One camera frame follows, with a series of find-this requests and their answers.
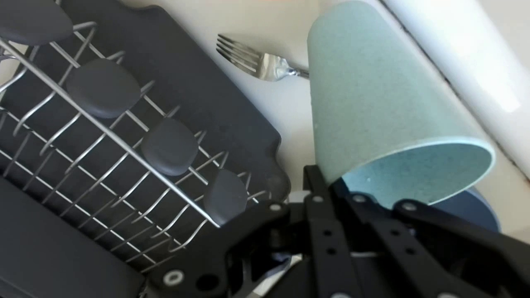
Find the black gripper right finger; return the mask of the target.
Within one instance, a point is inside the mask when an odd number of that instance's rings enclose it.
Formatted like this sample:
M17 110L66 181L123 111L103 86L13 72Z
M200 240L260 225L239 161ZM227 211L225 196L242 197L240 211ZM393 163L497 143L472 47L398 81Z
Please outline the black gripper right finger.
M374 254L398 298L530 298L530 247L417 201L391 211L330 187L356 252Z

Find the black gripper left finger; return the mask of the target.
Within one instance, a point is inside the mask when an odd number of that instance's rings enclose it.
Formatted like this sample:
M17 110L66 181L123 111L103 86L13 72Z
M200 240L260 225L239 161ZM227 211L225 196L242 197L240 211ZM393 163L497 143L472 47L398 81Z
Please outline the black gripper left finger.
M311 265L318 298L359 298L361 288L350 255L343 225L316 166L303 169L303 186L310 192L305 199L305 217L310 229Z

